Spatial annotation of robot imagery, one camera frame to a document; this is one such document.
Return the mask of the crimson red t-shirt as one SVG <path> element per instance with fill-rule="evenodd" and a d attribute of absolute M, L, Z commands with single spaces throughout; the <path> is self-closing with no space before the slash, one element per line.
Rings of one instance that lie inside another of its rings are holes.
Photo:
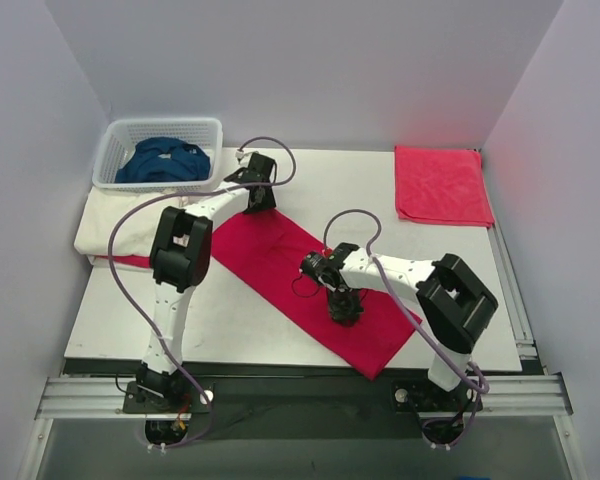
<path fill-rule="evenodd" d="M 238 214 L 218 227 L 212 256 L 323 347 L 372 380 L 415 333 L 391 297 L 369 291 L 353 326 L 334 322 L 326 294 L 300 274 L 323 244 L 277 210 Z"/>

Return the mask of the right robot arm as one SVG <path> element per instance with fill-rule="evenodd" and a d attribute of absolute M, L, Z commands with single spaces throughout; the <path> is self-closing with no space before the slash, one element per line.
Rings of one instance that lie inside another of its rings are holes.
<path fill-rule="evenodd" d="M 354 325 L 364 313 L 363 290 L 391 297 L 435 352 L 422 386 L 431 406 L 447 407 L 461 383 L 481 395 L 489 392 L 472 353 L 498 301 L 459 256 L 409 260 L 343 242 L 329 254 L 309 252 L 300 273 L 326 289 L 329 316 L 343 326 Z"/>

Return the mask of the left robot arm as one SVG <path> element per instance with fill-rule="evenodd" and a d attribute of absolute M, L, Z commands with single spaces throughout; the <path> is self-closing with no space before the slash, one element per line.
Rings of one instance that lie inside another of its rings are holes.
<path fill-rule="evenodd" d="M 137 381 L 150 404 L 162 412 L 175 409 L 182 387 L 175 381 L 182 364 L 182 343 L 190 300 L 210 267 L 215 229 L 239 213 L 276 206 L 271 182 L 277 164 L 255 152 L 248 164 L 229 175 L 208 198 L 188 207 L 163 210 L 149 264 L 156 284 L 151 335 Z"/>

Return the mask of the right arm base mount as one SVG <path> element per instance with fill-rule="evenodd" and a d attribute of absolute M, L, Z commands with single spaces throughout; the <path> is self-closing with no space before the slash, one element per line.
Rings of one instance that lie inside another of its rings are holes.
<path fill-rule="evenodd" d="M 408 413 L 469 413 L 476 399 L 475 393 L 464 385 L 445 391 L 427 379 L 398 379 L 391 388 L 395 409 Z"/>

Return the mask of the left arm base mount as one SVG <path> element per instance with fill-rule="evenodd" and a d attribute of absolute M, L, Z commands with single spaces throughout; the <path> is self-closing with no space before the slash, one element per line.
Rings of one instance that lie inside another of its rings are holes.
<path fill-rule="evenodd" d="M 157 373 L 142 364 L 125 390 L 126 414 L 208 413 L 194 385 L 178 370 Z"/>

